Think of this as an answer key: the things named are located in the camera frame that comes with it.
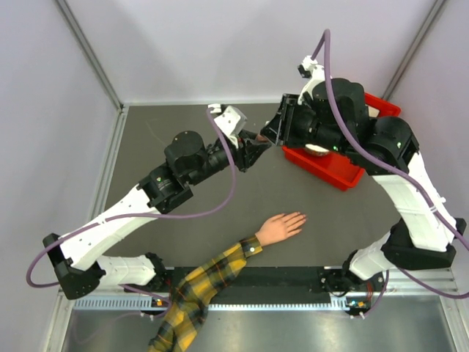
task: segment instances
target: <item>red plastic container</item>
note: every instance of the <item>red plastic container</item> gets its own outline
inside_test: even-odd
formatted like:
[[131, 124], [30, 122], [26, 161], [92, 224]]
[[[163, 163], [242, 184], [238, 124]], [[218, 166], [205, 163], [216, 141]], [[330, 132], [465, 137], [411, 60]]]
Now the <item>red plastic container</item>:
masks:
[[[368, 93], [365, 93], [365, 103], [380, 110], [378, 118], [381, 116], [399, 116], [401, 113], [398, 106]], [[337, 153], [329, 153], [326, 156], [313, 156], [303, 149], [289, 149], [287, 147], [282, 147], [282, 149], [285, 158], [292, 163], [342, 191], [355, 187], [365, 172], [364, 169], [352, 165], [349, 158]]]

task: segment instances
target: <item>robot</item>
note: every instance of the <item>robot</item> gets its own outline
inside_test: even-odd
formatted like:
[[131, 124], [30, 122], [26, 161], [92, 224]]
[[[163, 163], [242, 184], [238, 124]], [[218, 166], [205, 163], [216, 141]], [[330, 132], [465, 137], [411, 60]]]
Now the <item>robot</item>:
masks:
[[[366, 152], [423, 185], [435, 205], [433, 208], [408, 180], [373, 164], [350, 144], [333, 115], [325, 68], [307, 56], [298, 70], [308, 82], [299, 95], [282, 96], [276, 115], [260, 131], [268, 142], [260, 141], [258, 133], [243, 129], [247, 118], [240, 110], [213, 104], [209, 107], [228, 149], [224, 149], [220, 138], [205, 146], [197, 132], [183, 131], [164, 150], [164, 163], [137, 182], [117, 204], [90, 221], [99, 226], [70, 239], [67, 239], [70, 233], [45, 237], [45, 247], [67, 239], [48, 253], [67, 298], [81, 298], [98, 287], [117, 285], [158, 292], [167, 273], [159, 256], [147, 253], [133, 258], [107, 257], [103, 253], [132, 231], [155, 220], [158, 214], [170, 213], [190, 199], [191, 186], [228, 167], [228, 153], [237, 169], [247, 172], [270, 147], [281, 145], [297, 148], [314, 144], [347, 156], [385, 189], [401, 215], [399, 222], [380, 240], [354, 251], [339, 271], [323, 276], [324, 290], [331, 292], [331, 287], [340, 287], [347, 292], [393, 267], [408, 270], [451, 267], [456, 254], [451, 245], [454, 233], [443, 226], [435, 211], [461, 235], [466, 222], [453, 218], [445, 209], [445, 200], [426, 173], [410, 126], [398, 117], [371, 118], [359, 83], [331, 79], [333, 97], [354, 140]], [[123, 213], [150, 213], [155, 217], [120, 218]]]

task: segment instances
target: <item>plaid sleeve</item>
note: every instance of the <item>plaid sleeve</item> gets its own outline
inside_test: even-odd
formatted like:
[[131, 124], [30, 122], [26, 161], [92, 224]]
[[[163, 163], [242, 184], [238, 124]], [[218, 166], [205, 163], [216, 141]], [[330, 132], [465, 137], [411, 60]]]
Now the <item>plaid sleeve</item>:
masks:
[[185, 351], [205, 322], [213, 296], [237, 277], [247, 258], [261, 251], [256, 236], [243, 239], [181, 280], [148, 352]]

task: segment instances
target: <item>white wall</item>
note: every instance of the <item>white wall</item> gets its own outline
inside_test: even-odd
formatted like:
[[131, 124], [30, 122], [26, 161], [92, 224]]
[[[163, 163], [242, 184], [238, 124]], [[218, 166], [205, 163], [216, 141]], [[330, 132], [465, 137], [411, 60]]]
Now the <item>white wall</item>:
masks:
[[26, 268], [86, 220], [116, 112], [51, 0], [2, 1], [0, 32], [0, 350], [38, 351], [57, 289]]
[[333, 75], [384, 93], [434, 0], [67, 0], [125, 102], [279, 101], [322, 31]]
[[[448, 1], [392, 101], [421, 143], [430, 177], [447, 207], [469, 221], [469, 1]], [[453, 264], [461, 291], [469, 291], [469, 253], [457, 246]], [[469, 300], [465, 301], [469, 312]]]

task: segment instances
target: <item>hand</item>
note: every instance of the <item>hand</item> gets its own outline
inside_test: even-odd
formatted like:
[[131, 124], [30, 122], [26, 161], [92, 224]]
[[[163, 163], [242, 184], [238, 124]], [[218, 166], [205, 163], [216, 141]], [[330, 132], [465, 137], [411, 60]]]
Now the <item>hand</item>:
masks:
[[268, 219], [261, 227], [256, 237], [261, 246], [274, 244], [301, 232], [300, 226], [306, 222], [306, 215], [302, 213], [279, 214]]

